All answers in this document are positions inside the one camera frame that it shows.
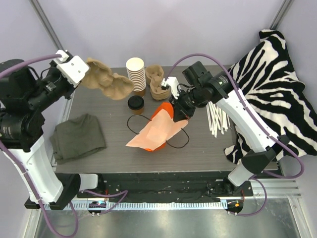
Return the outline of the brown paper coffee cup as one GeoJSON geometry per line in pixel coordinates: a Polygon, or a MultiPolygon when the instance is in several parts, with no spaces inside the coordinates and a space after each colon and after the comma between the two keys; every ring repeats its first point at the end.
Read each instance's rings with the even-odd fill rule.
{"type": "Polygon", "coordinates": [[[131,110],[133,115],[141,115],[144,112],[144,108],[140,108],[137,110],[131,110]]]}

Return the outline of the single cardboard cup carrier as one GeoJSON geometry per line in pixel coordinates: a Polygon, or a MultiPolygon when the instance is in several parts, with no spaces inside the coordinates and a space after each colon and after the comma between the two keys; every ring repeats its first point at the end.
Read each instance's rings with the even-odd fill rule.
{"type": "Polygon", "coordinates": [[[111,68],[101,61],[88,58],[86,64],[90,70],[80,85],[88,89],[99,89],[104,96],[112,100],[122,100],[134,90],[134,83],[129,78],[113,73],[111,68]]]}

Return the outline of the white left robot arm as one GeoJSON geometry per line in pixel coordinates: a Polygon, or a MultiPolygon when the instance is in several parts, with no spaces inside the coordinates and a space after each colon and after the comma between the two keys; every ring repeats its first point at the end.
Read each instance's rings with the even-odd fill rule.
{"type": "Polygon", "coordinates": [[[68,51],[0,64],[0,148],[12,161],[29,192],[24,206],[64,209],[80,192],[102,197],[97,174],[55,173],[45,148],[43,111],[61,97],[70,99],[89,66],[68,51]]]}

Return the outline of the orange paper bag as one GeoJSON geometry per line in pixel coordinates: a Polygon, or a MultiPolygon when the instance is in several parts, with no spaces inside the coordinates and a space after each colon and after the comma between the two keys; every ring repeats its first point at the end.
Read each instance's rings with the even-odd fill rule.
{"type": "Polygon", "coordinates": [[[187,126],[188,121],[173,121],[174,109],[171,103],[163,102],[152,115],[146,126],[132,138],[127,147],[137,147],[150,152],[165,146],[167,141],[187,126]]]}

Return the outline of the black plastic cup lid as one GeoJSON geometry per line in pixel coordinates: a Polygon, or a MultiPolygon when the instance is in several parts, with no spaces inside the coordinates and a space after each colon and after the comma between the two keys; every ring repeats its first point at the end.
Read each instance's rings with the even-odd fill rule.
{"type": "Polygon", "coordinates": [[[131,96],[128,99],[127,105],[131,110],[140,110],[144,107],[144,99],[138,95],[131,96]]]}

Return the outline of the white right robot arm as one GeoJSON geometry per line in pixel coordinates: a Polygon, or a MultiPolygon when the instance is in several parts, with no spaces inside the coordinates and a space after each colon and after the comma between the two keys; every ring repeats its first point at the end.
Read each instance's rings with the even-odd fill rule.
{"type": "Polygon", "coordinates": [[[231,83],[225,72],[212,76],[198,61],[182,73],[189,83],[186,91],[180,88],[175,77],[161,82],[162,89],[171,90],[169,101],[174,109],[173,120],[190,119],[197,107],[212,102],[232,119],[250,145],[250,152],[243,156],[223,184],[225,193],[234,196],[241,191],[241,185],[261,173],[290,140],[286,135],[278,135],[260,118],[241,90],[234,91],[236,83],[231,83]]]}

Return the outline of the cardboard cup carrier stack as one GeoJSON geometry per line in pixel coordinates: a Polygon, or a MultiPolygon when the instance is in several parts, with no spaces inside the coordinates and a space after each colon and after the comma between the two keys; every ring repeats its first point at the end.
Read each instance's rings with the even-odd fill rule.
{"type": "Polygon", "coordinates": [[[163,90],[161,83],[164,79],[164,70],[158,65],[149,65],[145,68],[146,83],[150,86],[150,93],[154,100],[165,100],[170,96],[169,90],[163,90]]]}

